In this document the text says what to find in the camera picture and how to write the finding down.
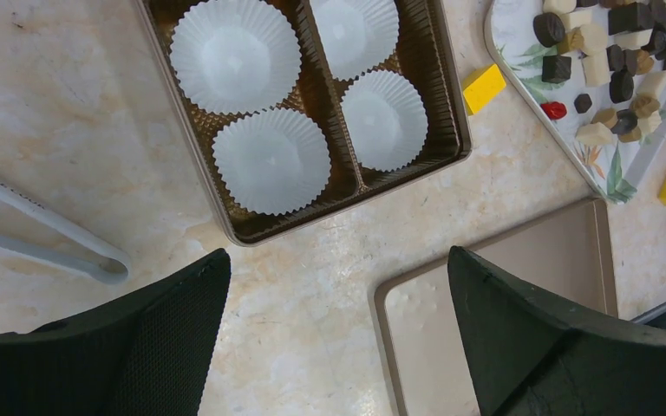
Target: beige marble surface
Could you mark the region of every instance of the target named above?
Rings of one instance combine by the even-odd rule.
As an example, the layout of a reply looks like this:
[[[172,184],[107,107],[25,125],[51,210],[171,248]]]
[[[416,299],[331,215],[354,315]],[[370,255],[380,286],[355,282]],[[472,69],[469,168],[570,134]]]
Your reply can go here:
[[[459,72],[488,64],[488,1],[446,0]],[[589,193],[512,87],[472,117],[473,157],[255,249],[215,224],[131,0],[0,0],[0,177],[125,250],[107,287],[0,254],[0,332],[29,331],[218,247],[233,279],[202,415],[392,414],[368,294],[382,279]],[[623,317],[666,300],[666,147],[612,207]],[[0,203],[0,232],[71,250]]]

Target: white paper cup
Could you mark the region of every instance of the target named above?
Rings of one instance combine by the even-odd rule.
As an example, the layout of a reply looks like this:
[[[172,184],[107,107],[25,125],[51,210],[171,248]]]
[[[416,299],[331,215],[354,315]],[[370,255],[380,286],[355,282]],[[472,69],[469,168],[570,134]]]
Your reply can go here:
[[[311,0],[333,76],[356,78],[395,51],[399,16],[394,0]]]
[[[325,136],[295,110],[246,116],[224,128],[212,148],[228,191],[249,211],[281,215],[299,210],[328,184]]]
[[[356,157],[363,167],[394,171],[414,160],[428,136],[422,98],[404,77],[375,71],[361,77],[343,97]]]
[[[211,0],[175,28],[170,62],[180,88],[209,113],[251,113],[290,94],[302,58],[282,12],[259,0]]]

